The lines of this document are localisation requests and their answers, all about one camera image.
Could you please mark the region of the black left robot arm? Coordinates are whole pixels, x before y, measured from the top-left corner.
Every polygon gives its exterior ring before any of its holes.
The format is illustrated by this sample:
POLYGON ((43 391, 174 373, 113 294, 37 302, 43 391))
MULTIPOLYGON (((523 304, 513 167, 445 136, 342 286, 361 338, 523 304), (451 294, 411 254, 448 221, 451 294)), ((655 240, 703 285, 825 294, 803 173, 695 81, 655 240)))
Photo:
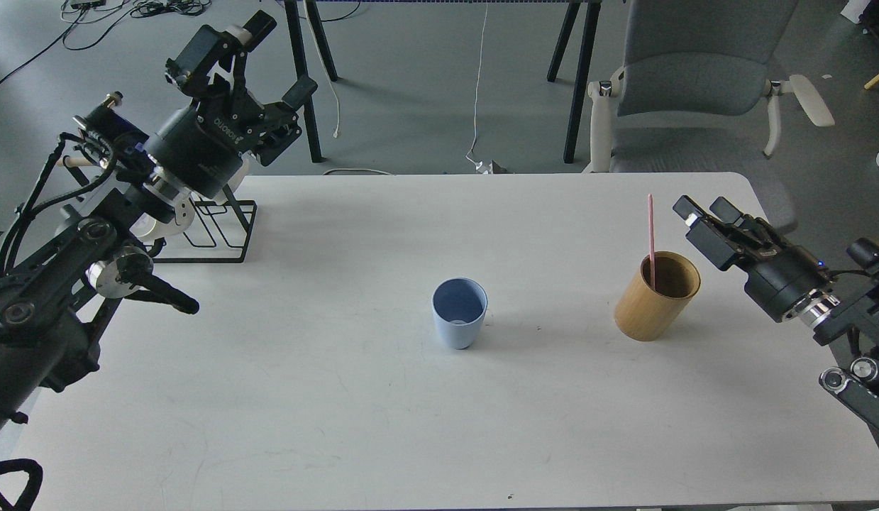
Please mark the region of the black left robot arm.
POLYGON ((276 27, 199 27, 165 77, 190 103, 154 135, 119 116, 109 94, 78 133, 61 133, 0 248, 0 433, 26 424, 38 388, 62 392, 99 369, 99 340, 122 301, 196 314, 199 303, 154 274, 165 239, 195 207, 232 210, 250 235, 255 203, 234 197, 248 158, 270 165, 300 137, 316 82, 300 75, 273 103, 245 84, 249 54, 276 27))

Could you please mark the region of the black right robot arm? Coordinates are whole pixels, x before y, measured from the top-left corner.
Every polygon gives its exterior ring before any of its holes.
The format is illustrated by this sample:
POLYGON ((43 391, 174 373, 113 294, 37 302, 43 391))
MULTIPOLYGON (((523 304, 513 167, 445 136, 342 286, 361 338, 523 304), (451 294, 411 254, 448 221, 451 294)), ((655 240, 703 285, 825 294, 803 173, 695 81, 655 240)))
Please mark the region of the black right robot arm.
POLYGON ((819 384, 879 432, 879 245, 866 237, 847 250, 864 278, 858 292, 834 294, 839 273, 766 220, 745 214, 723 197, 705 210, 688 195, 673 205, 688 227, 687 239, 721 271, 747 274, 745 294, 774 322, 799 318, 827 346, 846 339, 852 360, 826 369, 819 384))

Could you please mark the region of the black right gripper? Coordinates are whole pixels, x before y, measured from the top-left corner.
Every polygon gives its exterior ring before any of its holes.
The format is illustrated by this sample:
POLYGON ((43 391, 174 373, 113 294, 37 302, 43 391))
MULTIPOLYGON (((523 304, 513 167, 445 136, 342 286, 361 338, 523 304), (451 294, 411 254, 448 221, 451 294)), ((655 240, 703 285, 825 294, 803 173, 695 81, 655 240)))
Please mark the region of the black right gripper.
POLYGON ((765 219, 741 212, 725 197, 705 210, 682 195, 673 211, 688 226, 685 237, 716 268, 743 268, 743 290, 774 322, 796 316, 794 309, 814 291, 829 289, 827 265, 786 237, 765 219))

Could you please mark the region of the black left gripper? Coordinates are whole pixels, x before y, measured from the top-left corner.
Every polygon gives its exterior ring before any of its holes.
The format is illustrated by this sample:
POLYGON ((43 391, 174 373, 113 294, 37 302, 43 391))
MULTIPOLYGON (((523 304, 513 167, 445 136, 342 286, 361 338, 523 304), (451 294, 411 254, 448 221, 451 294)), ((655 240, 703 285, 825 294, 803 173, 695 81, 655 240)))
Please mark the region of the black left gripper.
MULTIPOLYGON (((202 102, 222 99, 227 107, 235 107, 248 100, 262 106, 247 90, 245 64, 276 26, 264 11, 244 26, 224 31, 202 25, 176 58, 166 60, 166 80, 192 101, 148 139, 146 153, 166 174, 203 197, 214 198, 238 174, 243 158, 233 145, 231 127, 221 125, 220 113, 202 112, 202 102)), ((261 165, 271 165, 299 139, 299 110, 316 88, 312 78, 302 75, 280 101, 264 105, 251 149, 261 165)))

